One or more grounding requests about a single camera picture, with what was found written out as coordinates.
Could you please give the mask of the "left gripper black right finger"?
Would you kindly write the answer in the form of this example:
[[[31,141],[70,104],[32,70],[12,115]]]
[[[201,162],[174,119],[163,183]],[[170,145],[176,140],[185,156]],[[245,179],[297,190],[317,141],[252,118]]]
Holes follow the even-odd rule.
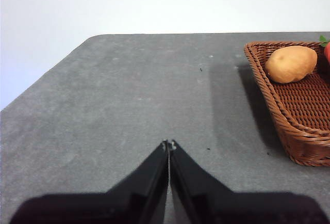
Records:
[[[234,192],[169,142],[171,187],[191,223],[327,223],[311,197],[290,192]]]

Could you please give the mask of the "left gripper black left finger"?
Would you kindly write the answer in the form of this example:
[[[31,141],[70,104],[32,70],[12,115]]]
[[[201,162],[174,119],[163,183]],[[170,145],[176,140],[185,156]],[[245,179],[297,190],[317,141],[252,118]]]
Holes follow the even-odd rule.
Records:
[[[133,172],[103,193],[49,194],[23,202],[11,223],[162,222],[169,183],[163,141]]]

